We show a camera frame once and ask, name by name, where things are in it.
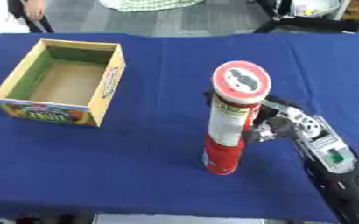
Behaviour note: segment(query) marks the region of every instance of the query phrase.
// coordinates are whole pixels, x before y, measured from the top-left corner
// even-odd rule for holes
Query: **blue tablecloth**
[[[40,38],[118,42],[128,66],[99,129],[0,111],[0,214],[64,209],[335,221],[286,139],[251,145],[232,175],[206,171],[202,92],[221,63],[257,63],[271,75],[273,94],[325,116],[359,151],[359,35],[0,35],[0,83]]]

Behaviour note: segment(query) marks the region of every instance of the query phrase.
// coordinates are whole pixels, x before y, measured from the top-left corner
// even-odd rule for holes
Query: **white plastic lid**
[[[262,67],[240,60],[219,66],[212,82],[220,97],[238,104],[258,103],[271,90],[271,78]]]

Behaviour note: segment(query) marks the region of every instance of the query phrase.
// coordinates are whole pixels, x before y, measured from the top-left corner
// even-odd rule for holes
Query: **pringles can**
[[[212,82],[203,160],[211,172],[225,175],[238,166],[245,145],[242,133],[252,127],[261,101],[270,93],[271,78],[258,65],[230,61],[215,70]]]

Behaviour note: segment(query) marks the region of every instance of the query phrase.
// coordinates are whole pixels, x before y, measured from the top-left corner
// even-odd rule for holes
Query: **fruit box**
[[[119,44],[41,39],[0,86],[9,116],[100,126],[125,63]]]

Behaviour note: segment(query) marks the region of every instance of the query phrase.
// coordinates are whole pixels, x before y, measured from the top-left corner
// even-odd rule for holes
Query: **robotic hand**
[[[359,224],[359,155],[318,115],[269,95],[254,122],[243,133],[249,143],[277,137],[292,140],[304,169],[341,223]]]

